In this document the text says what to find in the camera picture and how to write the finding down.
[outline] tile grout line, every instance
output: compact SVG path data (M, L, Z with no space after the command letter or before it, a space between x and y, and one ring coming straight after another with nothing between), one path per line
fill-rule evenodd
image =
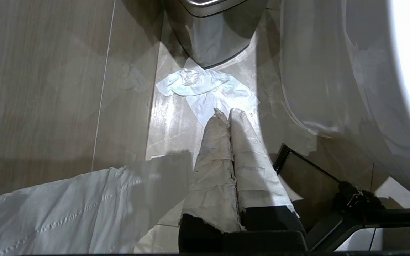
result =
M156 70L154 72L154 79L153 79L153 92L151 93L151 104L150 104L150 110L149 110L149 120L148 120L148 133L147 133L147 139L146 139L146 146L145 146L145 156L143 157L144 160L147 160L147 152L148 152L148 138L149 138L149 131L151 128L151 115L153 114L153 104L154 104L154 93L156 90L156 76L158 75L158 64L159 64L159 54L161 53L161 44L162 44L162 30L164 28L164 16L167 15L165 10L162 10L162 24L161 24L161 33L159 34L159 47L158 47L158 56L156 58Z
M112 38L112 27L114 25L115 4L116 4L116 0L114 0L114 9L112 11L112 21L110 22L109 42L107 44L107 55L105 57L104 78L102 79L101 100L99 102L98 124L96 125L96 136L94 137L94 149L93 149L93 159L91 160L91 172L93 171L94 155L96 154L96 144L98 142L99 119L101 118L102 95L104 94L105 73L107 72L107 61L109 60L110 39Z
M172 228L179 228L179 226L174 226L174 225L167 225L167 224L156 224L158 226L163 226L163 227L172 227Z

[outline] used tissue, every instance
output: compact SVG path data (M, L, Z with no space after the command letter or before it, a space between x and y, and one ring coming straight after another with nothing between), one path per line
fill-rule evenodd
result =
M248 112L260 103L244 84L228 73L204 70L188 58L184 68L170 74L156 84L165 96L185 96L202 127L221 110L227 118L232 108Z

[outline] black metal frame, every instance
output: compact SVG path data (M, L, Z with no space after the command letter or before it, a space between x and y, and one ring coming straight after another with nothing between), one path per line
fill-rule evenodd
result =
M282 144L278 158L273 164L273 168L278 174L290 153L337 181L342 197L348 200L347 205L353 202L355 197L360 196L359 201L357 201L360 204L354 204L357 207L349 207L348 209L332 212L328 217L320 220L306 234L306 246L309 251L334 251L359 229L410 227L410 209L381 209L381 205L378 205L377 202L375 203L375 201L379 200L369 191L361 193L361 191L353 188L348 182L339 181L298 152L289 148L286 144Z

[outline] white toilet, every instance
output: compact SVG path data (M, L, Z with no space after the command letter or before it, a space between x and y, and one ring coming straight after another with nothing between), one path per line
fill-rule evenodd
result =
M283 1L291 117L345 139L410 190L410 1Z

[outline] white fabric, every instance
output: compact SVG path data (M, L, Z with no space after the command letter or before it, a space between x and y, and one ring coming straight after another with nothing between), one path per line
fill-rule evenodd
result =
M205 126L182 214L199 217L221 232L240 231L235 186L229 122L216 110Z
M158 82L156 87L165 96L186 96L189 107L203 127L214 115L215 108L229 118L232 108L248 112L260 103L250 89L232 75L204 70L190 58L184 68Z
M286 206L295 212L288 193L244 111L230 113L234 168L240 211L249 207Z
M0 196L0 256L131 253L188 192L192 155L168 155Z

